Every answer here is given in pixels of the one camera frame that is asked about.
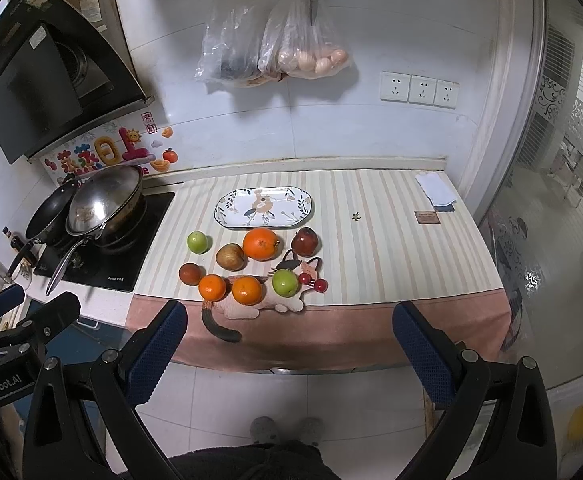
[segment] black fabric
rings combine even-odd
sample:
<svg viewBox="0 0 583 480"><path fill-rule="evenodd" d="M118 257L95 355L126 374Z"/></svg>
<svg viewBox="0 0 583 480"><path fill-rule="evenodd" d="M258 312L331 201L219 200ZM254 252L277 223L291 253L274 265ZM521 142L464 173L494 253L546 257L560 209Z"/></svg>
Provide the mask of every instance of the black fabric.
<svg viewBox="0 0 583 480"><path fill-rule="evenodd" d="M201 449L169 460L184 480L339 480L316 447L297 440ZM129 472L120 477L133 480Z"/></svg>

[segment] gray shoe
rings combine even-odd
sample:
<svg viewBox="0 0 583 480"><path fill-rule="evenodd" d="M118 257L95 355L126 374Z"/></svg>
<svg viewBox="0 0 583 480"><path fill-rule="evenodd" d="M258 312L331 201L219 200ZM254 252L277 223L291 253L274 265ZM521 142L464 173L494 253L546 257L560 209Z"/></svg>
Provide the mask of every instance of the gray shoe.
<svg viewBox="0 0 583 480"><path fill-rule="evenodd" d="M303 418L296 430L297 439L307 446L318 447L325 434L325 425L321 418L308 416Z"/></svg>
<svg viewBox="0 0 583 480"><path fill-rule="evenodd" d="M259 416L252 422L249 433L254 444L280 444L280 431L273 418Z"/></svg>

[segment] metal screw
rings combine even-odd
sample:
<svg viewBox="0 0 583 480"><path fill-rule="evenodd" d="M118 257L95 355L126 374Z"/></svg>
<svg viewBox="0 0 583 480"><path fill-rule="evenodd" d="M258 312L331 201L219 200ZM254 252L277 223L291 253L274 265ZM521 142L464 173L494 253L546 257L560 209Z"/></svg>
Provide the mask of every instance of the metal screw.
<svg viewBox="0 0 583 480"><path fill-rule="evenodd" d="M463 350L460 356L468 363L475 363L478 361L478 354L473 350Z"/></svg>
<svg viewBox="0 0 583 480"><path fill-rule="evenodd" d="M57 364L58 360L55 357L50 357L45 361L43 366L45 367L45 370L51 370L52 368L55 368Z"/></svg>
<svg viewBox="0 0 583 480"><path fill-rule="evenodd" d="M100 356L100 359L102 359L106 363L113 363L117 358L118 358L118 351L114 350L114 349L106 350Z"/></svg>
<svg viewBox="0 0 583 480"><path fill-rule="evenodd" d="M529 370L533 370L536 367L536 361L532 357L524 356L523 357L523 366L525 368L529 368Z"/></svg>

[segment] white label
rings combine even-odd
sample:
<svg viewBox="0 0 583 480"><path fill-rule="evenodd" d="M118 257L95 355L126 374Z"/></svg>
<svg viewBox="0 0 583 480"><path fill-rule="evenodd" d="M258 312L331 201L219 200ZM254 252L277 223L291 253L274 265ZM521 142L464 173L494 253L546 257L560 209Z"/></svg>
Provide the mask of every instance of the white label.
<svg viewBox="0 0 583 480"><path fill-rule="evenodd" d="M31 7L36 7L39 9L43 4L47 3L49 0L25 0L25 3L30 5Z"/></svg>
<svg viewBox="0 0 583 480"><path fill-rule="evenodd" d="M31 48L36 48L42 40L47 37L47 31L42 27L38 27L38 30L33 33L33 35L29 38L29 44Z"/></svg>
<svg viewBox="0 0 583 480"><path fill-rule="evenodd" d="M98 0L80 0L80 12L89 23L101 22L100 2Z"/></svg>

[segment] large orange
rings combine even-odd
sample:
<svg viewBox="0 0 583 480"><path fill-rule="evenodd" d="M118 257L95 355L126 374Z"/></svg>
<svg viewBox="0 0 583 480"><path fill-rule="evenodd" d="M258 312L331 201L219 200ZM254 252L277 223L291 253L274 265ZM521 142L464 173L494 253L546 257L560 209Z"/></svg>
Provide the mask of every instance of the large orange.
<svg viewBox="0 0 583 480"><path fill-rule="evenodd" d="M208 274L200 280L198 291L204 300L222 300L226 293L226 282L217 274Z"/></svg>
<svg viewBox="0 0 583 480"><path fill-rule="evenodd" d="M263 262L276 255L279 243L278 236L271 229L257 227L244 236L242 251L250 258Z"/></svg>
<svg viewBox="0 0 583 480"><path fill-rule="evenodd" d="M253 276L241 276L231 286L231 293L238 303L255 305L262 299L262 283Z"/></svg>

